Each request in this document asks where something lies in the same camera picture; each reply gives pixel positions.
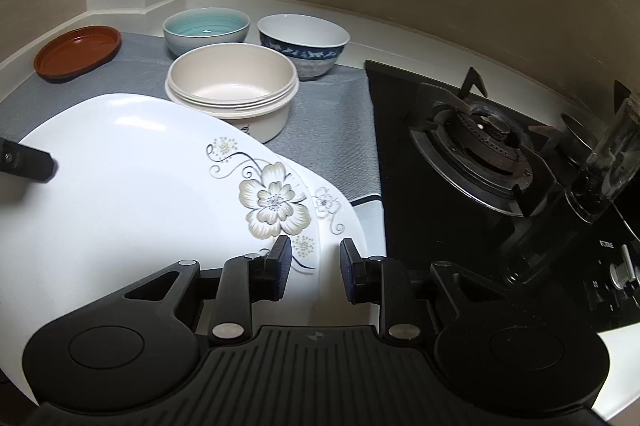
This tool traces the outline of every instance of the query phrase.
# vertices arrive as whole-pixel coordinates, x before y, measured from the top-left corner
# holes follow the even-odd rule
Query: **white plate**
[[[280,157],[290,170],[305,182],[320,227],[320,299],[314,308],[312,325],[377,326],[380,308],[377,305],[349,303],[340,274],[340,243],[351,238],[363,258],[369,257],[362,225],[346,197],[329,181],[285,157]]]
[[[215,268],[268,249],[281,232],[294,257],[284,301],[308,321],[319,297],[313,199],[251,137],[169,101],[110,94],[22,143],[58,163],[46,184],[0,174],[0,368],[27,395],[22,350],[47,322],[179,260]]]

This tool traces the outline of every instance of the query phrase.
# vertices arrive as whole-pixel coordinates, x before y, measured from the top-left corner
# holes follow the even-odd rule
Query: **red-brown shallow plate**
[[[33,61],[38,75],[52,82],[72,80],[111,61],[122,45],[113,27],[82,27],[47,43]]]

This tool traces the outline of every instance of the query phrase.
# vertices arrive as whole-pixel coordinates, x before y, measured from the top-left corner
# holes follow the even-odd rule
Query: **gas burner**
[[[473,85],[487,95],[473,67],[458,96],[421,85],[410,115],[412,138],[436,171],[464,194],[505,215],[524,216],[517,199],[533,184],[536,168],[527,158],[532,152],[523,148],[531,151],[533,143],[497,107],[466,101]]]

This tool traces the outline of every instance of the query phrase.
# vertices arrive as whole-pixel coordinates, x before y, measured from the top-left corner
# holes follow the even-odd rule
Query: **gray countertop cloth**
[[[164,38],[123,34],[117,56],[68,83],[32,74],[0,102],[0,136],[19,141],[47,119],[85,99],[126,92],[167,99],[164,79],[173,61]],[[282,132],[266,143],[315,171],[349,200],[380,193],[373,106],[364,70],[335,66],[303,82]]]

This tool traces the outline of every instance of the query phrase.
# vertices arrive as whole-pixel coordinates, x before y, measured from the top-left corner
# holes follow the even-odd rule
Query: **black glass cooktop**
[[[421,83],[453,93],[458,88],[375,62],[366,63],[366,72],[374,107],[388,255],[410,269],[420,270],[428,269],[434,261],[450,260],[504,282],[500,257],[492,246],[492,230],[501,215],[444,180],[417,150],[406,123]],[[467,99],[487,101],[474,94]],[[510,108],[494,105],[524,129],[539,124]],[[528,133],[535,148],[540,149],[545,138]],[[622,262],[621,244],[629,245],[640,265],[636,254],[640,244],[633,242],[617,213],[608,211],[581,239],[579,247],[567,251],[551,266],[541,290],[565,292],[596,330],[640,321],[640,310],[633,299],[607,287],[609,265]]]

